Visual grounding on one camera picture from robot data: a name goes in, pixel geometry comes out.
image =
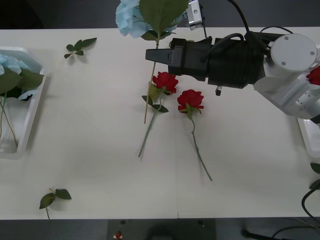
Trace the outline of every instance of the robotic arm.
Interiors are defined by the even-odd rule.
[[[189,75],[222,87],[242,89],[248,84],[285,114],[312,120],[320,127],[320,85],[311,84],[307,74],[320,65],[320,46],[300,34],[252,32],[239,6],[244,37],[234,33],[224,38],[207,37],[202,6],[189,2],[187,15],[191,30],[203,27],[205,39],[190,42],[174,38],[170,49],[148,49],[145,58],[168,65],[173,75]]]

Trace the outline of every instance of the green leaf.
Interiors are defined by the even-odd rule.
[[[70,57],[70,56],[71,56],[71,53],[68,53],[68,54],[65,54],[65,55],[64,55],[64,58],[67,59],[67,58]]]
[[[154,84],[151,84],[148,90],[148,95],[152,101],[155,101],[161,94],[161,89],[157,88]]]
[[[170,36],[171,34],[175,34],[175,33],[163,31],[160,35],[160,40],[166,38],[167,36]],[[158,34],[156,33],[156,31],[153,31],[153,30],[149,30],[141,36],[141,38],[147,41],[157,41],[157,37],[158,37]]]
[[[196,108],[196,107],[192,107],[192,108],[191,108],[191,111],[192,111],[192,112],[196,112],[196,113],[199,112],[198,108]]]
[[[142,39],[146,41],[156,41],[157,37],[150,33],[150,31],[147,31],[145,34],[141,36]]]
[[[320,164],[311,163],[310,165],[313,171],[315,171],[317,174],[320,174]]]
[[[67,49],[68,51],[70,51],[70,52],[73,52],[73,51],[75,50],[74,46],[71,45],[71,44],[68,44],[68,45],[66,46],[66,49]]]
[[[71,200],[70,193],[66,189],[56,189],[55,195],[63,200]]]
[[[147,102],[147,96],[142,96],[143,100],[145,102]],[[152,107],[154,105],[154,102],[152,101],[152,98],[149,97],[149,100],[148,100],[148,104]]]
[[[4,74],[0,75],[0,94],[13,89],[23,77],[9,68],[4,67]]]
[[[4,97],[6,94],[6,98],[19,98],[22,94],[22,90],[18,87],[14,87],[12,88],[10,91],[6,92],[6,93],[1,93],[0,96]]]
[[[82,47],[82,40],[79,40],[76,42],[76,44],[74,45],[74,50],[76,52],[80,51],[81,50],[81,47]]]
[[[48,193],[47,195],[44,195],[44,197],[41,198],[39,209],[44,209],[50,206],[54,202],[55,197],[56,196],[54,193]]]
[[[95,41],[97,40],[97,38],[90,38],[90,39],[86,39],[83,40],[81,43],[81,47],[86,48],[89,47],[91,44],[93,44]]]
[[[39,73],[23,68],[21,69],[20,76],[23,78],[17,84],[17,87],[27,91],[39,87],[42,84],[42,80],[44,78],[44,76]]]
[[[188,113],[188,118],[189,118],[189,119],[192,119],[192,111],[188,109],[188,112],[187,112],[187,113]]]
[[[140,0],[139,10],[144,21],[162,33],[184,13],[188,3],[189,0]]]
[[[319,185],[317,189],[320,190],[320,179],[312,183],[309,189],[314,189],[317,185]]]
[[[160,108],[160,104],[156,104],[152,106],[155,110],[158,110]],[[168,113],[169,110],[166,109],[164,106],[161,106],[160,110],[158,111],[159,113]]]
[[[77,52],[75,52],[75,54],[77,54],[79,56],[83,56],[84,55],[84,51],[83,50],[77,51]]]

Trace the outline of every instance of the blue hydrangea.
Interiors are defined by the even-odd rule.
[[[19,61],[18,59],[16,59],[13,56],[7,56],[7,55],[0,54],[0,75],[5,73],[4,68],[8,68],[17,74],[21,73],[21,69],[31,70],[30,67],[27,64],[25,64],[23,61]],[[23,91],[21,96],[19,96],[18,99],[24,100],[28,96],[36,94],[37,89],[38,88],[30,90],[30,91]]]
[[[139,0],[121,0],[115,11],[115,22],[123,36],[130,34],[133,38],[140,38],[151,26],[144,21],[139,11]],[[179,22],[183,15],[176,19]],[[169,27],[165,31],[172,32],[177,26]]]

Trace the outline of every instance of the white table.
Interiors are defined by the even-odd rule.
[[[320,28],[291,28],[317,44]],[[208,28],[224,37],[244,28]],[[172,37],[201,40],[201,29]],[[29,49],[43,61],[47,83],[20,160],[0,160],[0,219],[46,219],[39,210],[48,188],[66,188],[71,201],[54,202],[52,219],[158,219],[305,216],[300,202],[312,172],[298,122],[252,86],[223,88],[180,76],[169,113],[155,120],[142,159],[144,102],[154,42],[117,29],[1,30],[0,46]],[[66,45],[97,37],[85,56],[64,59]],[[160,42],[167,48],[172,37]],[[167,71],[157,64],[156,72]],[[178,112],[183,90],[203,92],[196,137],[209,181],[193,148],[191,122]],[[320,195],[307,208],[320,216]]]

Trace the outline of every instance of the white bin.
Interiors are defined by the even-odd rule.
[[[27,64],[32,72],[45,75],[43,66],[30,55],[28,50],[22,47],[0,46],[0,54],[15,57]],[[46,76],[43,77],[42,84],[38,87],[37,93],[33,95],[29,101],[20,101],[15,98],[7,99],[5,112],[14,130],[18,146],[16,146],[7,120],[3,115],[2,136],[0,138],[0,159],[19,159],[25,153],[45,80]]]

